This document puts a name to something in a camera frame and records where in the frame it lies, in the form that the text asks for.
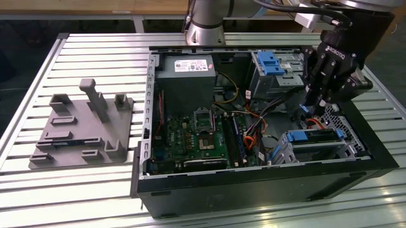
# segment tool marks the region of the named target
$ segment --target wooden tabletop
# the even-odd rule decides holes
[[[8,14],[165,14],[183,15],[188,0],[0,0]],[[267,15],[283,15],[268,11]]]

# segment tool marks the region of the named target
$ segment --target blue latch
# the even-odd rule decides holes
[[[290,133],[286,133],[286,137],[287,137],[287,141],[288,141],[288,142],[292,142],[292,136],[291,136]]]
[[[264,69],[266,75],[284,75],[284,69],[279,65],[279,61],[271,51],[257,52],[257,61]]]
[[[304,111],[306,113],[310,113],[310,111],[308,111],[308,109],[307,109],[307,107],[306,107],[304,105],[299,104],[299,106],[300,106],[300,108],[303,109],[303,111]]]
[[[280,150],[280,146],[278,145],[276,148],[275,148],[275,150],[274,150],[274,152],[272,152],[272,154],[271,154],[271,156],[270,156],[270,158],[268,158],[267,160],[274,159],[274,157],[275,157],[275,155],[278,154],[278,151],[279,151],[279,150]]]
[[[343,139],[343,131],[340,129],[336,129],[335,132],[336,132],[338,138]]]
[[[306,132],[304,131],[291,131],[290,132],[292,138],[295,141],[306,141],[308,140]]]

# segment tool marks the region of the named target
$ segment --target green motherboard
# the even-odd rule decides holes
[[[236,130],[240,134],[247,130],[243,115],[233,116]],[[149,164],[152,174],[184,172],[183,164],[195,161],[221,161],[224,168],[232,168],[229,151],[224,138],[224,129],[220,115],[191,115],[172,117],[165,122],[165,133],[157,137],[152,145],[153,162]],[[255,166],[256,158],[244,156],[244,166]]]

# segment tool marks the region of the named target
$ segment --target metal rail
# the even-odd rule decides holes
[[[119,165],[29,170],[53,93],[85,98],[76,85],[92,77],[109,98],[125,92],[135,99],[129,147],[140,139],[147,54],[153,46],[183,46],[181,34],[71,34],[57,40],[0,140],[0,228],[2,227],[378,227],[406,221],[404,109],[366,69],[375,88],[354,99],[400,168],[367,180],[338,197],[253,209],[155,220],[140,199],[131,199],[133,152]],[[225,34],[227,44],[316,45],[318,35]]]

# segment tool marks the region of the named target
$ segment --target vertical post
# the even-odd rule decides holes
[[[143,15],[133,15],[132,16],[132,22],[133,22],[133,27],[135,27],[135,32],[136,33],[145,33],[144,32],[144,16]]]
[[[108,122],[109,118],[107,115],[107,105],[105,105],[105,100],[103,98],[101,93],[97,93],[95,90],[96,82],[95,79],[92,78],[84,78],[80,81],[79,89],[87,93],[88,95],[88,100],[92,104],[92,108],[95,109],[99,119],[101,123]]]

